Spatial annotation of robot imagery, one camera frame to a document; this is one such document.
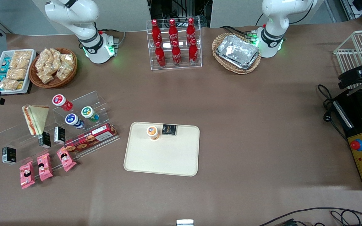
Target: sandwich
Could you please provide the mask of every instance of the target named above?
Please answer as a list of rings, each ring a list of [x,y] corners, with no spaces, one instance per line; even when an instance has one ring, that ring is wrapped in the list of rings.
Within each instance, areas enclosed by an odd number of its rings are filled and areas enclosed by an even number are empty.
[[[32,136],[43,134],[48,109],[49,107],[47,105],[25,105],[22,107],[27,127]]]

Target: bottle cap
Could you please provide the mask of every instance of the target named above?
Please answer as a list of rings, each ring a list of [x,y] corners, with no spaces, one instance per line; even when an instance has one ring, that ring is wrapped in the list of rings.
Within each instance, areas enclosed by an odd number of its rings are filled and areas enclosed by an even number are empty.
[[[157,128],[156,126],[149,126],[146,130],[148,136],[153,137],[157,135]]]
[[[70,125],[70,126],[73,126],[75,125],[76,123],[78,123],[78,116],[73,114],[73,113],[70,113],[69,115],[66,116],[65,118],[65,122],[66,124]]]
[[[93,116],[93,114],[95,113],[95,111],[93,110],[93,108],[91,107],[84,107],[82,109],[82,116],[85,118],[91,118]]]
[[[55,106],[58,106],[58,107],[63,106],[65,104],[65,102],[66,102],[66,98],[65,98],[65,96],[63,96],[61,94],[57,94],[53,97],[53,104]]]

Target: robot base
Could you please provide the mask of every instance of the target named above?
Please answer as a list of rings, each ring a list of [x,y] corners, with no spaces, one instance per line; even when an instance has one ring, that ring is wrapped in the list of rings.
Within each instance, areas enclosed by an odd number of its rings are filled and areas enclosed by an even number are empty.
[[[116,56],[116,51],[114,49],[114,39],[111,35],[101,34],[103,37],[103,45],[97,50],[97,53],[91,54],[86,53],[86,56],[93,62],[93,63],[105,63],[111,57]]]
[[[282,41],[279,43],[273,42],[274,46],[273,46],[273,43],[270,43],[271,47],[269,47],[269,45],[261,37],[262,30],[263,30],[263,27],[260,27],[257,30],[257,37],[258,37],[257,42],[258,42],[259,52],[261,53],[261,57],[270,58],[270,57],[276,55],[276,53],[279,50],[280,45],[282,44]]]

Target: wicker basket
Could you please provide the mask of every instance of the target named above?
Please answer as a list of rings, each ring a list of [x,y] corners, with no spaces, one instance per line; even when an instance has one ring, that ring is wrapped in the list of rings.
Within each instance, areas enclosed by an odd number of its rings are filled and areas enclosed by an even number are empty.
[[[244,40],[246,42],[248,42],[248,40],[246,38],[244,38],[241,35],[237,35],[237,34],[233,34],[233,33],[224,33],[221,34],[219,36],[217,36],[217,38],[214,39],[213,44],[211,45],[211,49],[212,49],[212,53],[214,58],[227,70],[237,73],[237,74],[246,74],[246,73],[250,73],[251,71],[253,71],[259,64],[259,62],[261,61],[261,55],[259,54],[259,56],[256,58],[256,60],[254,61],[254,63],[252,63],[251,67],[248,70],[242,70],[240,68],[238,68],[237,66],[235,66],[234,64],[228,62],[227,60],[219,57],[216,54],[216,49],[217,47],[220,46],[220,44],[223,42],[224,38],[228,35],[236,35],[237,37],[239,37],[241,40]]]
[[[44,84],[40,80],[39,76],[37,76],[37,69],[36,69],[35,64],[36,64],[36,61],[39,59],[40,55],[38,55],[31,63],[30,71],[29,71],[30,81],[32,81],[32,83],[35,84],[36,86],[41,87],[41,88],[46,88],[46,89],[60,88],[62,86],[65,86],[66,84],[68,84],[75,77],[76,68],[78,67],[78,59],[77,59],[75,53],[72,52],[71,50],[64,49],[64,48],[56,48],[56,50],[58,50],[61,54],[68,54],[68,53],[72,54],[72,56],[74,57],[74,63],[75,63],[73,66],[73,71],[63,81],[61,81],[59,78],[57,78],[55,76],[56,73],[54,73],[53,74],[54,79],[49,81],[49,83]]]

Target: pink snack package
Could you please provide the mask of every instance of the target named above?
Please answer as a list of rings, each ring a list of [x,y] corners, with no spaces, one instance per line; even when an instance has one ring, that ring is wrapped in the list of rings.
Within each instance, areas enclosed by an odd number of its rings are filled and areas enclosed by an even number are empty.
[[[74,165],[76,165],[76,162],[72,160],[72,157],[69,155],[68,151],[65,150],[65,147],[62,147],[57,151],[57,155],[59,159],[61,160],[63,169],[68,172],[69,169],[71,169]]]
[[[34,184],[33,161],[21,166],[20,169],[20,186],[22,189]]]
[[[45,179],[53,176],[50,155],[48,153],[38,157],[37,163],[41,181],[44,181]]]

